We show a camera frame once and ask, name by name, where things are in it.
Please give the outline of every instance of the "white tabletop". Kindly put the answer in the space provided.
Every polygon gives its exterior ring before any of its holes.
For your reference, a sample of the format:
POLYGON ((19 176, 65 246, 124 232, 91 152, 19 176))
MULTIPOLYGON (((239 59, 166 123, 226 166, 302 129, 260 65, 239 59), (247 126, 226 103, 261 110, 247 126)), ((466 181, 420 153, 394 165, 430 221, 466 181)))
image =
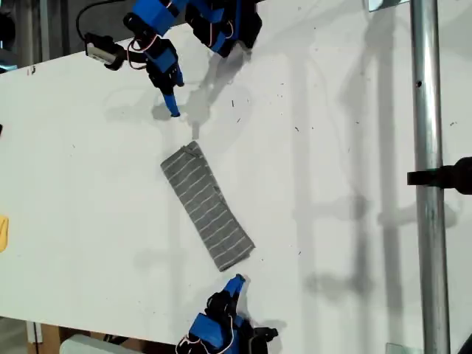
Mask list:
MULTIPOLYGON (((472 7, 440 4, 451 164, 472 153, 472 7)), ((250 60, 170 31, 178 119, 144 72, 83 53, 0 76, 1 316, 175 343, 241 273, 243 311, 280 330, 272 353, 422 347, 409 6, 259 8, 250 60), (196 137, 256 244, 224 273, 159 167, 196 137)), ((472 199, 446 203, 454 350, 472 332, 472 199)))

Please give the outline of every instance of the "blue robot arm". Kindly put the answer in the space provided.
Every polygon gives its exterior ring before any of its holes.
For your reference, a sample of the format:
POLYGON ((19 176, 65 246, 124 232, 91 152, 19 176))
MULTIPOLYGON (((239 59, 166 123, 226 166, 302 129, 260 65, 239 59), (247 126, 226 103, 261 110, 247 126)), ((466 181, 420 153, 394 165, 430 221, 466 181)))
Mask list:
POLYGON ((244 282, 238 274, 220 293, 208 299, 205 314, 197 315, 188 336, 177 344, 178 354, 268 354, 267 343, 278 336, 277 330, 253 328, 248 320, 236 314, 244 282))
MULTIPOLYGON (((131 13, 123 20, 124 25, 134 33, 130 43, 138 43, 137 52, 123 49, 113 43, 111 37, 87 33, 86 54, 105 63, 110 70, 118 70, 125 60, 145 63, 134 69, 144 69, 156 88, 164 96, 164 101, 173 117, 180 115, 174 87, 183 86, 184 78, 178 64, 177 51, 172 43, 161 37, 174 24, 178 15, 186 10, 186 22, 193 28, 194 35, 213 52, 226 57, 237 41, 252 48, 262 26, 256 11, 259 0, 137 0, 131 13)), ((109 3, 101 1, 96 4, 109 3)))

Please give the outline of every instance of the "folded towel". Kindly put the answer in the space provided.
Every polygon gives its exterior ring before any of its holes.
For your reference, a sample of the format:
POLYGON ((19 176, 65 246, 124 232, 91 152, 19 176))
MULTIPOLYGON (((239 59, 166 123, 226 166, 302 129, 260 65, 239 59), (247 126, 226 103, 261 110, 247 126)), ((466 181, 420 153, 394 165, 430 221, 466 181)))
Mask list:
POLYGON ((161 164, 220 271, 248 257, 254 244, 231 213, 197 142, 161 164))

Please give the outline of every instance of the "metal frame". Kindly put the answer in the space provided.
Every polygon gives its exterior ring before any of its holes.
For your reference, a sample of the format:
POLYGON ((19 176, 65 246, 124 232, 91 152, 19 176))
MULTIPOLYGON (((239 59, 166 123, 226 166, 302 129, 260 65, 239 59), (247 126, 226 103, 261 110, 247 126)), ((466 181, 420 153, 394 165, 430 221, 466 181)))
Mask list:
MULTIPOLYGON (((416 171, 443 165, 437 0, 411 0, 416 171)), ((449 354, 444 191, 417 187, 425 354, 449 354)))

